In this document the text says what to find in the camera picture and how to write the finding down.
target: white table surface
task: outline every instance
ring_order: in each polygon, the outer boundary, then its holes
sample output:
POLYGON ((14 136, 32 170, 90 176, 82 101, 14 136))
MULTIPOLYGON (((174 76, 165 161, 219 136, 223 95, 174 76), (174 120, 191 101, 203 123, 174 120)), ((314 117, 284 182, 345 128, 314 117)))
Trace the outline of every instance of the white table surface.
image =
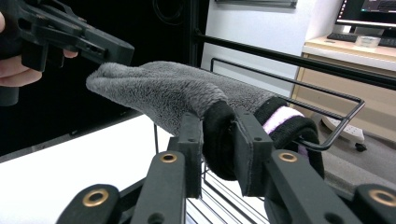
MULTIPOLYGON (((0 163, 0 223, 55 223, 88 186, 129 187, 146 176, 155 155, 153 130, 140 116, 0 163)), ((164 151, 171 135, 158 132, 164 151)))

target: brass insert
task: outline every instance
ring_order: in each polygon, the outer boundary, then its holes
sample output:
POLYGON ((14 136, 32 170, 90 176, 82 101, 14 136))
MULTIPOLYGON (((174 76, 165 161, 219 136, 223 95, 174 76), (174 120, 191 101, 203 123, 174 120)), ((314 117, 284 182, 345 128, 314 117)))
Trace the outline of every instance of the brass insert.
POLYGON ((293 154, 289 153, 289 152, 283 152, 279 154, 279 158, 282 161, 288 161, 288 162, 295 162, 297 161, 297 157, 294 156, 293 154))
POLYGON ((165 154, 161 157, 161 161, 163 162, 174 162, 176 160, 177 160, 177 156, 171 153, 165 154))
POLYGON ((95 207, 104 203, 108 198, 108 192, 105 189, 93 189, 82 199, 82 203, 87 207, 95 207))
POLYGON ((382 203, 389 207, 396 207, 396 195, 393 195, 382 189, 371 189, 369 190, 369 195, 374 201, 378 203, 382 203))

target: wooden desk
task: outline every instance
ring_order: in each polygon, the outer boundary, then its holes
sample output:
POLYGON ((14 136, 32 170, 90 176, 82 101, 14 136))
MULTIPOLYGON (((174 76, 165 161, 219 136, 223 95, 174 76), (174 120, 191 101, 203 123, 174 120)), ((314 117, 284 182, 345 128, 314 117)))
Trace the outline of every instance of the wooden desk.
MULTIPOLYGON (((303 56, 396 77, 396 49, 360 48, 354 43, 320 37, 305 42, 303 56)), ((366 132, 396 141, 396 91, 305 68, 300 68, 297 80, 360 97, 366 105, 350 124, 366 132)), ((326 93, 299 86, 294 87, 291 97, 343 116, 356 105, 326 93)), ((298 109, 308 117, 312 115, 310 111, 298 109)))

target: black tool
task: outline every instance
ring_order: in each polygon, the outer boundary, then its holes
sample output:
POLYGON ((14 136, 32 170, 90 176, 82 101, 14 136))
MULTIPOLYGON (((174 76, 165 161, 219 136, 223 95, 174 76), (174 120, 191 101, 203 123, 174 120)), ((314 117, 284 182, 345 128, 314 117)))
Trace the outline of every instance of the black tool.
MULTIPOLYGON (((43 72, 46 61, 62 67, 63 49, 95 63, 129 65, 134 47, 97 30, 57 0, 0 0, 6 29, 0 34, 0 60, 21 55, 22 64, 43 72)), ((0 106, 15 105, 19 89, 0 87, 0 106)))

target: hand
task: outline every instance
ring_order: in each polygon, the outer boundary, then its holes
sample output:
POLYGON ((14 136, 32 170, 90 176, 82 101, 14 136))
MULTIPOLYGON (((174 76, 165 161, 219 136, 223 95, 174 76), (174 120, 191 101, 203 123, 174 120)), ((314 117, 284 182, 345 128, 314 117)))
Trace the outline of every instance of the hand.
MULTIPOLYGON (((0 33, 6 28, 3 14, 0 12, 0 33)), ((64 57, 74 58, 78 54, 64 50, 64 57)), ((21 87, 38 81, 42 73, 21 64, 21 55, 0 61, 0 86, 21 87)))

